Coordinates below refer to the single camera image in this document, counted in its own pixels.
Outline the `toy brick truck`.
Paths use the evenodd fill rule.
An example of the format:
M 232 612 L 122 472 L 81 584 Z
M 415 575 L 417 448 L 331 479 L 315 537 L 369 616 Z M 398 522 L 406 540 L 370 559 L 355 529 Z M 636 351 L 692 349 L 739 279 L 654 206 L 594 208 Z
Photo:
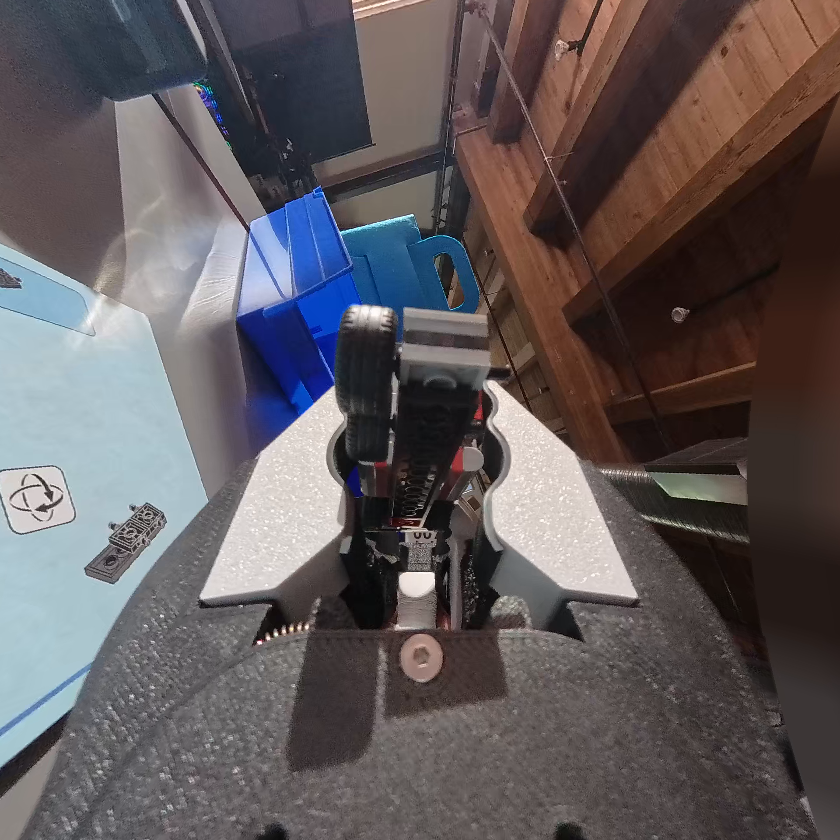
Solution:
M 455 310 L 353 305 L 340 321 L 334 383 L 344 447 L 360 478 L 364 530 L 427 527 L 435 507 L 483 466 L 483 388 L 509 369 L 490 360 L 487 318 Z

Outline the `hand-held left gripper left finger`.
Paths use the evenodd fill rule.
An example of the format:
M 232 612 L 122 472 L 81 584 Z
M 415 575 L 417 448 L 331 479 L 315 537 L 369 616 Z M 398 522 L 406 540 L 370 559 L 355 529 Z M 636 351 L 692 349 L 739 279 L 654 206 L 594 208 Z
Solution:
M 199 601 L 267 603 L 302 623 L 349 582 L 340 558 L 354 532 L 354 496 L 337 462 L 345 429 L 335 388 L 258 456 Z

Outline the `blue felt bag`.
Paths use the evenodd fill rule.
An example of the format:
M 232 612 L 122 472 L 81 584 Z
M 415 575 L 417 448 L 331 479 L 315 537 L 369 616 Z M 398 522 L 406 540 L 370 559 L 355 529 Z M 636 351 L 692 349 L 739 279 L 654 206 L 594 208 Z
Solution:
M 451 258 L 464 299 L 456 312 L 473 314 L 480 290 L 465 247 L 455 238 L 421 236 L 414 215 L 351 228 L 341 232 L 352 263 L 352 278 L 361 302 L 393 309 L 448 311 L 450 306 L 435 259 Z

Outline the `silver spiral air duct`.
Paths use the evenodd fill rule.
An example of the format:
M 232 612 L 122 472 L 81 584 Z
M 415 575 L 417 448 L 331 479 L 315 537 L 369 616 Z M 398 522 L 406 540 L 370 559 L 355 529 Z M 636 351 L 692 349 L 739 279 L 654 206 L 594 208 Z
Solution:
M 644 464 L 598 469 L 648 522 L 749 545 L 748 443 L 710 439 Z

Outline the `grey desk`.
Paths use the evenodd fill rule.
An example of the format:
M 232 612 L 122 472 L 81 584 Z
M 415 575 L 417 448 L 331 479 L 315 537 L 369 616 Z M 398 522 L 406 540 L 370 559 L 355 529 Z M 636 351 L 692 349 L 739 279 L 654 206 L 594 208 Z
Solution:
M 148 318 L 210 498 L 275 435 L 236 323 L 264 208 L 194 86 L 108 100 L 39 2 L 1 9 L 2 244 Z

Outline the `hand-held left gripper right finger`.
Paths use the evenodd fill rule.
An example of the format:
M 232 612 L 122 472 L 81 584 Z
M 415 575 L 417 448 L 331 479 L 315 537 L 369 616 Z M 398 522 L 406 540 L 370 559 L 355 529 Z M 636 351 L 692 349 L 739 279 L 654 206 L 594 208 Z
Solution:
M 639 597 L 580 460 L 496 382 L 485 384 L 490 587 L 548 629 L 562 606 Z

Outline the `dark wall screen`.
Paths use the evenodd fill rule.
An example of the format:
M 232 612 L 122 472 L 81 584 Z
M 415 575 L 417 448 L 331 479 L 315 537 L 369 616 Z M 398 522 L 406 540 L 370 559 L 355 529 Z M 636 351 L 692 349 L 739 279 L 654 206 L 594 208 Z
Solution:
M 269 131 L 316 164 L 372 147 L 351 1 L 216 1 Z

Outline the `computer with coloured lights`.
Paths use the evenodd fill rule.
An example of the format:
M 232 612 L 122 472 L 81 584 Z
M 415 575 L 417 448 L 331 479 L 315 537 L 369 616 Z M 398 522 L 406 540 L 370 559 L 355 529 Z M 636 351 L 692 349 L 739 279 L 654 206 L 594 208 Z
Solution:
M 229 131 L 224 122 L 223 114 L 219 109 L 217 95 L 214 88 L 207 79 L 196 80 L 192 84 L 202 100 L 204 107 L 210 113 L 218 131 L 223 136 L 227 147 L 232 150 L 233 146 L 230 141 Z

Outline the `light blue instruction booklet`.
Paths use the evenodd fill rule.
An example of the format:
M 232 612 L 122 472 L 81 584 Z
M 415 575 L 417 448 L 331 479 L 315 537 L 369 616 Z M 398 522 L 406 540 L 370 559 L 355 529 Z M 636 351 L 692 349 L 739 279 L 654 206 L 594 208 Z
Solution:
M 3 245 L 1 761 L 207 502 L 148 319 Z

